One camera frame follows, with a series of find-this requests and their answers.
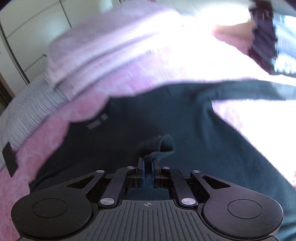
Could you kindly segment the dark teal long-sleeve sweater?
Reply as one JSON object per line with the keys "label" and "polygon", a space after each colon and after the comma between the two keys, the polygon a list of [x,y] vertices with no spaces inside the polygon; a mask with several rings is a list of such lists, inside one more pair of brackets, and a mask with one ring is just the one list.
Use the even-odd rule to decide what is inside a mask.
{"label": "dark teal long-sleeve sweater", "polygon": [[295,189],[212,108],[214,100],[294,100],[295,87],[267,81],[183,83],[111,98],[94,118],[71,123],[44,163],[36,192],[96,170],[112,174],[140,157],[188,174],[194,169],[263,193],[283,208],[280,240],[295,240]]}

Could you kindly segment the stack of folded clothes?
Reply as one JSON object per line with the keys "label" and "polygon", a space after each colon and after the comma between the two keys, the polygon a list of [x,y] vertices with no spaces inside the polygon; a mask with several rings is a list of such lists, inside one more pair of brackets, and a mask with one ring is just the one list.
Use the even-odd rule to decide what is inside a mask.
{"label": "stack of folded clothes", "polygon": [[275,11],[270,1],[253,1],[255,28],[248,56],[270,75],[295,78],[295,14]]}

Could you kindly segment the black smartphone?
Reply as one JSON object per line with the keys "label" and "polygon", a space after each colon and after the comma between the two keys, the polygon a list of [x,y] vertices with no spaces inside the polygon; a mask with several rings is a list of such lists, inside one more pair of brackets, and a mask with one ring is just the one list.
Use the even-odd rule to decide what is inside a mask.
{"label": "black smartphone", "polygon": [[8,173],[11,177],[13,177],[19,166],[16,161],[16,152],[13,151],[10,142],[7,142],[3,148],[2,154]]}

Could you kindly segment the pink pillow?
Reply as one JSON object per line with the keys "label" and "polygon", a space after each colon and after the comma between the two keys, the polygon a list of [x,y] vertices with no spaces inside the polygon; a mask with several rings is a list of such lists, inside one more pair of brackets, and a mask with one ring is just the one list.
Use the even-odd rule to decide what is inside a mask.
{"label": "pink pillow", "polygon": [[64,32],[49,45],[47,81],[68,100],[113,70],[153,52],[181,26],[174,9],[128,1]]}

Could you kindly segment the pink floral bedspread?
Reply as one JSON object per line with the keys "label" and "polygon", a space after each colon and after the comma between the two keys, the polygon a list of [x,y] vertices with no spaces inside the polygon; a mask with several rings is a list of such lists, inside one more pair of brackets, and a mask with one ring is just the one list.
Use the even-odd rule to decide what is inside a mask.
{"label": "pink floral bedspread", "polygon": [[[209,33],[192,26],[197,43],[202,44],[199,58],[179,60],[175,47],[171,56],[149,54],[112,72],[44,119],[17,149],[15,175],[1,168],[1,240],[19,238],[11,209],[29,193],[29,183],[62,143],[69,123],[94,116],[110,97],[134,96],[181,80],[209,83],[258,79],[295,85],[295,78],[269,75],[247,56],[251,27],[251,23],[221,26]],[[295,185],[295,101],[231,100],[214,102],[213,108]]]}

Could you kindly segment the white wardrobe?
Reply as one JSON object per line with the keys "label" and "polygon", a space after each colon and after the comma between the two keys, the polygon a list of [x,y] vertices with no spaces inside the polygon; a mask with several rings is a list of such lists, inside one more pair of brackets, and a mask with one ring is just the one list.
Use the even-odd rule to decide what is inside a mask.
{"label": "white wardrobe", "polygon": [[1,74],[14,95],[43,73],[48,45],[119,1],[3,1]]}

